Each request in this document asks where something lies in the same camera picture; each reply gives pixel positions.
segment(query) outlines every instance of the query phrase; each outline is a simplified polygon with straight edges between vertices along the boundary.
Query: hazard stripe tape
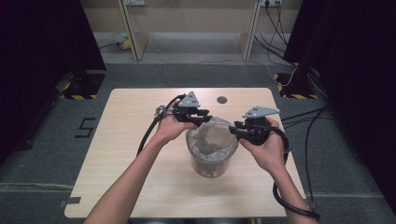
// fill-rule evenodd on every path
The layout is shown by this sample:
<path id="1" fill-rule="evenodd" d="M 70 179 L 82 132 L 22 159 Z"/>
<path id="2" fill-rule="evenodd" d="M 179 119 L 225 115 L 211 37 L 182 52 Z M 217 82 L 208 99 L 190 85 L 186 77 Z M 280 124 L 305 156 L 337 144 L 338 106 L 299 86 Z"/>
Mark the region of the hazard stripe tape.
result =
<path id="1" fill-rule="evenodd" d="M 278 75 L 274 75 L 275 80 L 277 81 Z M 279 94 L 281 97 L 284 98 L 294 98 L 294 99 L 318 99 L 318 96 L 315 94 L 286 94 L 285 92 L 283 92 L 283 87 L 281 85 L 277 85 L 277 90 L 279 91 Z"/>
<path id="2" fill-rule="evenodd" d="M 68 99 L 68 100 L 92 100 L 95 99 L 97 95 L 66 95 L 62 94 L 60 96 L 61 99 Z"/>
<path id="3" fill-rule="evenodd" d="M 68 99 L 68 100 L 92 100 L 96 98 L 96 95 L 69 95 L 69 94 L 65 94 L 65 92 L 67 91 L 67 89 L 69 89 L 70 85 L 71 85 L 71 81 L 68 81 L 66 83 L 66 86 L 64 87 L 64 91 L 62 92 L 61 96 L 59 97 L 60 99 Z"/>

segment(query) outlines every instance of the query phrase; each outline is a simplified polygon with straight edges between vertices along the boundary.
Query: person's right hand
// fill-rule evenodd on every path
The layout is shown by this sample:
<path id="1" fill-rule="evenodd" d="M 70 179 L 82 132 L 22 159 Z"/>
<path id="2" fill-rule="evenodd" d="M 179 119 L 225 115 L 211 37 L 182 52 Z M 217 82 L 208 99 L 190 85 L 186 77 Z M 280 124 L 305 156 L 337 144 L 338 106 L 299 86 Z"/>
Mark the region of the person's right hand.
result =
<path id="1" fill-rule="evenodd" d="M 274 119 L 267 119 L 272 127 L 279 127 L 278 122 Z M 267 141 L 261 146 L 254 146 L 243 138 L 239 139 L 239 143 L 251 153 L 259 166 L 270 175 L 285 169 L 285 161 L 283 159 L 285 149 L 282 138 L 278 134 L 270 132 Z"/>

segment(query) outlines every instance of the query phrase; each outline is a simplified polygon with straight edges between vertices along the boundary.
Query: wooden table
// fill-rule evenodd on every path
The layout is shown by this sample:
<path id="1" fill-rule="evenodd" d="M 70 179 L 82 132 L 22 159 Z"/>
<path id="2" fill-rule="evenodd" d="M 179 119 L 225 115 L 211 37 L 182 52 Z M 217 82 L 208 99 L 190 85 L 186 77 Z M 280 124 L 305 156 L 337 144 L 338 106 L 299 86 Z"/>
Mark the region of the wooden table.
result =
<path id="1" fill-rule="evenodd" d="M 114 90 L 71 194 L 71 198 L 81 197 L 80 202 L 66 206 L 67 217 L 90 213 L 135 158 L 155 109 L 190 91 L 194 91 L 201 109 L 230 122 L 243 121 L 242 114 L 254 105 L 276 108 L 271 91 L 265 88 Z M 226 97 L 227 103 L 218 103 L 219 96 Z M 280 122 L 279 115 L 270 117 Z M 287 167 L 304 195 L 291 155 Z M 242 146 L 224 175 L 205 178 L 196 174 L 183 133 L 161 151 L 131 217 L 284 217 L 285 210 L 272 193 L 273 183 Z"/>

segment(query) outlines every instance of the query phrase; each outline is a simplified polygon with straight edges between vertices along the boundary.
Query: black wire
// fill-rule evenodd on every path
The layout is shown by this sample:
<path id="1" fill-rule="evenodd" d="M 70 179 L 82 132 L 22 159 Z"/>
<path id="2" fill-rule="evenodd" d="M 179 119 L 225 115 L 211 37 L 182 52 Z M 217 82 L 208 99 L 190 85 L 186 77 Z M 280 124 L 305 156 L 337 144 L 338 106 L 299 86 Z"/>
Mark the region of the black wire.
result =
<path id="1" fill-rule="evenodd" d="M 274 40 L 275 35 L 276 35 L 276 33 L 273 34 L 273 37 L 271 38 L 271 41 L 270 41 L 270 43 L 269 43 L 269 45 L 268 45 L 268 48 L 271 48 L 271 45 L 272 45 L 272 42 L 273 42 L 273 40 Z M 275 63 L 275 62 L 273 62 L 273 61 L 271 60 L 271 58 L 270 58 L 270 53 L 269 53 L 268 50 L 267 50 L 267 58 L 268 58 L 268 60 L 269 60 L 271 63 Z"/>
<path id="2" fill-rule="evenodd" d="M 311 72 L 308 72 L 307 74 L 308 77 L 308 82 L 310 84 L 311 90 L 313 90 L 312 86 L 314 86 L 314 88 L 319 90 L 319 94 L 317 91 L 314 91 L 316 95 L 318 95 L 319 97 L 327 100 L 328 96 L 326 94 L 326 90 L 324 90 L 323 85 L 320 82 L 320 77 L 316 76 L 313 69 L 311 68 Z"/>
<path id="3" fill-rule="evenodd" d="M 275 133 L 279 134 L 279 135 L 282 137 L 285 150 L 288 149 L 288 147 L 289 147 L 289 140 L 288 140 L 288 138 L 286 137 L 286 135 L 285 135 L 282 131 L 280 131 L 279 129 L 275 129 L 275 130 L 272 130 L 272 131 L 275 131 Z M 283 155 L 283 159 L 285 160 L 285 164 L 286 164 L 286 161 L 288 160 L 288 156 L 289 156 L 288 153 L 284 153 L 284 155 Z M 318 213 L 316 213 L 315 211 L 307 211 L 307 210 L 304 210 L 304 209 L 295 207 L 295 206 L 293 206 L 293 205 L 287 203 L 286 201 L 284 201 L 284 200 L 279 196 L 279 193 L 277 192 L 277 185 L 276 185 L 276 183 L 274 183 L 274 185 L 273 185 L 273 194 L 274 194 L 274 197 L 275 197 L 276 201 L 277 201 L 280 205 L 282 205 L 285 209 L 288 209 L 288 210 L 290 210 L 291 212 L 296 213 L 296 214 L 301 215 L 301 216 L 313 217 L 313 218 L 316 218 L 317 220 L 320 220 L 320 215 L 319 215 Z"/>
<path id="4" fill-rule="evenodd" d="M 271 15 L 270 15 L 270 13 L 269 13 L 269 11 L 268 11 L 268 8 L 266 8 L 265 10 L 267 11 L 267 15 L 268 15 L 268 17 L 270 18 L 271 23 L 273 24 L 273 26 L 274 26 L 274 28 L 275 28 L 275 33 L 279 35 L 279 37 L 283 40 L 283 42 L 285 43 L 285 45 L 288 45 L 288 42 L 286 42 L 286 39 L 283 39 L 282 35 L 281 35 L 281 34 L 279 33 L 279 31 L 277 30 L 277 26 L 275 26 L 275 23 L 274 23 L 274 21 L 273 21 Z"/>
<path id="5" fill-rule="evenodd" d="M 148 127 L 148 130 L 146 131 L 145 135 L 142 138 L 142 141 L 140 142 L 140 146 L 139 149 L 137 150 L 136 156 L 139 155 L 139 153 L 143 150 L 143 147 L 146 144 L 146 141 L 148 140 L 151 131 L 154 129 L 155 125 L 157 125 L 158 121 L 160 120 L 161 120 L 161 116 L 158 116 L 157 118 L 154 118 L 154 120 L 151 122 L 150 126 Z"/>
<path id="6" fill-rule="evenodd" d="M 257 42 L 258 42 L 260 45 L 262 45 L 262 47 L 263 47 L 264 49 L 267 50 L 267 55 L 268 55 L 268 51 L 271 51 L 271 52 L 274 53 L 277 57 L 279 57 L 280 59 L 282 59 L 282 56 L 281 56 L 280 54 L 278 54 L 276 51 L 273 51 L 272 49 L 267 48 L 262 42 L 260 42 L 260 40 L 257 38 L 257 36 L 254 35 L 254 38 L 257 40 Z M 289 63 L 288 61 L 285 61 L 285 62 L 291 64 L 292 66 L 287 65 L 287 64 L 283 64 L 283 63 L 275 63 L 275 62 L 271 61 L 271 59 L 270 59 L 270 62 L 271 62 L 271 63 L 274 63 L 274 64 L 279 64 L 279 65 L 291 67 L 291 68 L 295 68 L 295 67 L 296 67 L 296 65 L 295 65 L 294 63 Z"/>
<path id="7" fill-rule="evenodd" d="M 127 41 L 128 39 L 123 40 L 122 42 L 116 42 L 116 43 L 112 43 L 112 44 L 107 44 L 107 45 L 103 45 L 102 47 L 99 47 L 99 49 L 111 46 L 111 45 L 117 45 L 120 46 L 123 42 Z"/>
<path id="8" fill-rule="evenodd" d="M 280 15 L 282 14 L 282 6 L 276 2 L 276 9 L 277 9 L 277 22 L 279 22 L 280 25 L 280 31 L 282 32 L 283 38 L 286 41 L 285 33 L 283 32 L 283 26 L 282 26 L 282 21 L 280 20 Z"/>
<path id="9" fill-rule="evenodd" d="M 324 108 L 328 108 L 328 106 L 326 105 L 326 106 L 324 106 L 322 108 L 319 108 L 319 109 L 315 109 L 315 110 L 311 110 L 311 111 L 308 111 L 308 112 L 304 112 L 303 114 L 298 114 L 298 115 L 294 115 L 294 116 L 291 116 L 291 117 L 287 117 L 285 119 L 282 119 L 281 121 L 283 122 L 284 120 L 287 120 L 287 119 L 294 119 L 294 118 L 298 118 L 300 116 L 304 116 L 304 115 L 307 115 L 307 114 L 312 114 L 312 113 L 318 112 L 319 110 L 322 110 Z"/>
<path id="10" fill-rule="evenodd" d="M 270 43 L 268 43 L 268 42 L 265 40 L 264 36 L 262 36 L 262 33 L 260 33 L 260 36 L 262 37 L 262 40 L 263 40 L 267 45 L 270 45 Z M 275 46 L 271 46 L 271 48 L 277 49 L 277 50 L 279 50 L 279 51 L 282 51 L 283 53 L 285 52 L 285 50 L 279 49 L 279 48 L 277 48 L 277 47 L 275 47 Z"/>
<path id="11" fill-rule="evenodd" d="M 291 127 L 294 126 L 294 125 L 297 125 L 297 124 L 303 123 L 303 122 L 307 122 L 307 121 L 310 121 L 310 120 L 312 120 L 312 119 L 313 119 L 313 118 L 305 118 L 305 119 L 296 120 L 296 121 L 291 122 L 291 123 L 283 123 L 283 124 L 289 124 L 289 126 L 284 127 L 284 129 L 291 128 Z"/>
<path id="12" fill-rule="evenodd" d="M 314 202 L 314 194 L 312 192 L 311 177 L 309 175 L 309 170 L 308 170 L 308 136 L 309 136 L 309 131 L 311 130 L 312 124 L 320 116 L 320 114 L 323 113 L 327 108 L 328 108 L 328 106 L 321 108 L 319 110 L 319 112 L 315 115 L 315 117 L 312 119 L 311 123 L 308 126 L 308 130 L 306 131 L 306 136 L 305 136 L 305 172 L 306 172 L 306 179 L 308 182 L 309 194 L 311 196 L 311 203 Z"/>

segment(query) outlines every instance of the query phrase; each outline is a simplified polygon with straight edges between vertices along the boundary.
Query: round hole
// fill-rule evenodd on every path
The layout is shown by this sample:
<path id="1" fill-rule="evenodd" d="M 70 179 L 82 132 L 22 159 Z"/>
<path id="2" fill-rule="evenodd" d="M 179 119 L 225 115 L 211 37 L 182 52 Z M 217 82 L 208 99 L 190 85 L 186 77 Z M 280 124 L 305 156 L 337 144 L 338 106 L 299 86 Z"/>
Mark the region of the round hole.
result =
<path id="1" fill-rule="evenodd" d="M 218 103 L 224 105 L 225 103 L 227 103 L 227 98 L 225 98 L 224 96 L 219 96 Z"/>

